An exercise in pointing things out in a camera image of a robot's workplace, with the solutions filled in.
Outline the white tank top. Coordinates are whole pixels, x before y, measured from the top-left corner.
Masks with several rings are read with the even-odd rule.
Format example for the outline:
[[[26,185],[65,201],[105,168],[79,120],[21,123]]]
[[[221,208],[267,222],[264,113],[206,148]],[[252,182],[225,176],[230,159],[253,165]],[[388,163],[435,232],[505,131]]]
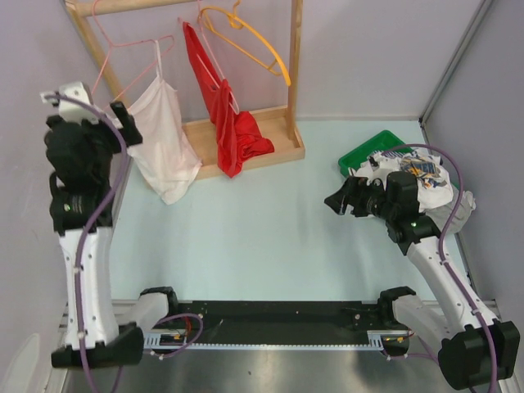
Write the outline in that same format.
[[[202,160],[183,130],[178,91],[164,79],[159,42],[155,42],[155,55],[156,76],[129,108],[143,142],[128,153],[152,190],[172,205],[196,180]]]

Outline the pink wire hanger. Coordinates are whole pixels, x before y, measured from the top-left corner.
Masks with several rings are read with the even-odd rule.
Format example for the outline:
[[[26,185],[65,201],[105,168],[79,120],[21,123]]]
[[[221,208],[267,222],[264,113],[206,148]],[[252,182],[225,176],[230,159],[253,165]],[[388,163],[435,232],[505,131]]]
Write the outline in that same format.
[[[164,76],[176,88],[180,44],[175,5],[166,1],[90,1],[82,18],[92,34],[88,46],[99,66],[92,92],[96,103],[107,108],[122,100],[130,105],[154,79],[155,45],[160,45]]]

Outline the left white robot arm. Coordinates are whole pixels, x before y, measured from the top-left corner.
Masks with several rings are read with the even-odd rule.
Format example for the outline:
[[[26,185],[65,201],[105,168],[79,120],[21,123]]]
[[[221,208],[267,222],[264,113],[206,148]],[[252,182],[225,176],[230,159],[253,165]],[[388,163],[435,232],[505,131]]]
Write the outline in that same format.
[[[54,368],[88,369],[139,364],[145,333],[158,323],[174,326],[181,308],[172,287],[143,290],[118,323],[111,299],[109,251],[115,193],[126,167],[110,180],[111,161],[142,143],[122,102],[110,107],[112,121],[95,106],[59,93],[43,93],[58,109],[47,118],[46,157],[52,164],[50,215],[65,261],[68,322],[65,342],[52,355]]]

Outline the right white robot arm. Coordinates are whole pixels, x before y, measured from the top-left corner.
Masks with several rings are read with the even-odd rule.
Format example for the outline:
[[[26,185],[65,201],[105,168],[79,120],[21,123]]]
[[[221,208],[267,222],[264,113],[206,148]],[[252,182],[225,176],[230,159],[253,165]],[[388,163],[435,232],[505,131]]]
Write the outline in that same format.
[[[389,238],[417,268],[440,306],[440,313],[429,309],[408,287],[384,291],[386,303],[377,308],[384,327],[403,324],[415,332],[455,390],[496,386],[513,376],[520,332],[513,322],[501,321],[455,268],[443,234],[419,209],[413,174],[395,171],[384,180],[349,176],[324,202],[338,215],[382,219]]]

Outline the red tank top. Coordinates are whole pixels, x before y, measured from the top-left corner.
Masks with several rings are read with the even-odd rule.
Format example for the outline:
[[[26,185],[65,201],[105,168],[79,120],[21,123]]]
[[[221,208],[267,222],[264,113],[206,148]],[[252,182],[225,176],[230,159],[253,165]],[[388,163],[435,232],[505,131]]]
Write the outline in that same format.
[[[274,145],[262,136],[250,112],[233,109],[233,91],[228,81],[219,77],[193,27],[186,21],[182,27],[188,60],[210,122],[215,126],[218,167],[233,178],[242,171],[247,160],[275,152]]]

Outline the yellow hanger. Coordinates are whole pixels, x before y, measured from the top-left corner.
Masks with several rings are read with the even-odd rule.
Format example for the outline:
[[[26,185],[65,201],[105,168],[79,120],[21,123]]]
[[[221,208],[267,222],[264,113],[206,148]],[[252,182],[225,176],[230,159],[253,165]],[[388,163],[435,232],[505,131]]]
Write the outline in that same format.
[[[198,20],[206,32],[239,51],[287,87],[291,76],[278,50],[240,12],[242,1],[234,1],[230,8],[217,5],[199,6]]]

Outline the pink hanger under red top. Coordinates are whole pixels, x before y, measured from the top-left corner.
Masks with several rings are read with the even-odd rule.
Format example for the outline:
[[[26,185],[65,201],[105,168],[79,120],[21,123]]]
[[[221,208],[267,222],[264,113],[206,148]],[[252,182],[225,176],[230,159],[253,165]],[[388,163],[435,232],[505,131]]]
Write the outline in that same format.
[[[237,117],[239,105],[204,32],[203,22],[199,21],[197,26],[182,18],[178,22],[187,58],[210,118],[214,120],[219,115]]]

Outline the green plastic bin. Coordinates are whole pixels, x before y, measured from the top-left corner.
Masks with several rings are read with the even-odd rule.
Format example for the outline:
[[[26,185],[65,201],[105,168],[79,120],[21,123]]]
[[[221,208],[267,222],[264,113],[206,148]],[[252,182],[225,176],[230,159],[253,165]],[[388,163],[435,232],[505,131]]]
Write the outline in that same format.
[[[407,153],[414,150],[419,150],[429,155],[439,156],[440,163],[445,168],[445,165],[443,163],[444,155],[438,153],[435,148],[417,143],[406,144],[389,130],[381,131],[379,134],[371,137],[368,141],[362,143],[352,151],[346,153],[341,159],[339,159],[338,165],[341,174],[345,176],[346,180],[348,177],[353,176],[350,174],[350,171],[352,169],[358,169],[360,164],[365,162],[367,158],[376,151],[396,151]],[[449,179],[453,190],[454,187],[457,188],[458,191],[463,189],[463,185],[460,181],[457,180],[454,182],[451,180],[450,172]],[[416,177],[410,173],[400,171],[389,173],[386,178],[385,189],[386,195],[389,195],[391,197],[395,197],[402,201],[418,201],[418,182]]]

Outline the white printed shirt pile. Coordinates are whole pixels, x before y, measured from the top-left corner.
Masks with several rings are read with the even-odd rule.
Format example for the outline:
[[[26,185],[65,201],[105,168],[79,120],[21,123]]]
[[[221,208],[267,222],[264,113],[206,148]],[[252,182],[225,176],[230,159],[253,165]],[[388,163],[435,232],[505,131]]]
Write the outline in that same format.
[[[375,155],[388,159],[390,173],[400,171],[416,177],[420,212],[438,208],[453,200],[454,190],[450,183],[449,172],[440,163],[439,156],[429,155],[419,150],[407,153],[376,151],[370,156]],[[360,164],[358,169],[352,169],[350,174],[368,178],[368,158]]]

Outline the wooden clothes rack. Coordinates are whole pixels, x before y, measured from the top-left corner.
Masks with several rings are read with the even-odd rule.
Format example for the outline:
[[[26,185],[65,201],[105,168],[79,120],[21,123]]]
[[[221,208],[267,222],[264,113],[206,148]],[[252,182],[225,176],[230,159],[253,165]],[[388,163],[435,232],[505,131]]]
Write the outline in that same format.
[[[297,77],[303,4],[291,5],[290,55],[283,60],[274,49],[263,63],[265,70],[281,77],[287,88],[287,104],[244,111],[207,42],[207,34],[220,36],[214,15],[224,16],[230,26],[251,32],[252,27],[236,10],[199,7],[197,26],[183,24],[183,37],[193,74],[208,110],[204,120],[185,123],[178,95],[163,75],[165,50],[160,40],[152,43],[150,68],[155,78],[133,104],[125,101],[122,86],[111,69],[111,53],[118,47],[103,29],[99,17],[157,7],[155,1],[68,1],[65,9],[85,46],[99,67],[115,112],[128,141],[128,152],[142,176],[154,188],[185,186],[199,178],[234,177],[245,169],[276,165],[305,156],[305,145],[296,126]]]

